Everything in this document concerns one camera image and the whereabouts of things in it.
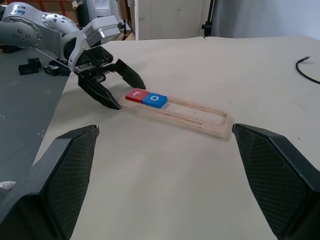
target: wooden board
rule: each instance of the wooden board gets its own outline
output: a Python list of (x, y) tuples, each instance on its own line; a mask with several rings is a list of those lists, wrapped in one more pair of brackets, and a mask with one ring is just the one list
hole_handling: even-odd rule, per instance
[(161, 109), (130, 101), (125, 97), (118, 102), (124, 108), (134, 110), (154, 119), (218, 138), (223, 138), (226, 135), (230, 122), (228, 113), (176, 97), (168, 97), (168, 102)]

